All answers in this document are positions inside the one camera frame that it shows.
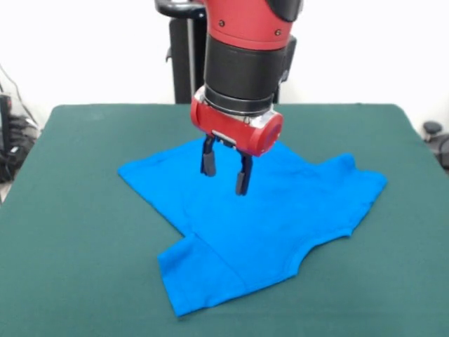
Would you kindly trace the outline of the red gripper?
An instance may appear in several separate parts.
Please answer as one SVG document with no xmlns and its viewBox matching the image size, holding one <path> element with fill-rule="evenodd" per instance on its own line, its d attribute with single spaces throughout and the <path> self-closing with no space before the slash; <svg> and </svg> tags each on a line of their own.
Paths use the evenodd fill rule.
<svg viewBox="0 0 449 337">
<path fill-rule="evenodd" d="M 207 103 L 205 88 L 201 87 L 192 97 L 190 116 L 193 125 L 207 134 L 202 148 L 201 173 L 205 176 L 216 174 L 214 136 L 228 142 L 241 155 L 236 194 L 245 196 L 253 168 L 251 155 L 259 157 L 273 147 L 283 128 L 283 115 L 273 108 L 256 117 L 226 114 Z"/>
</svg>

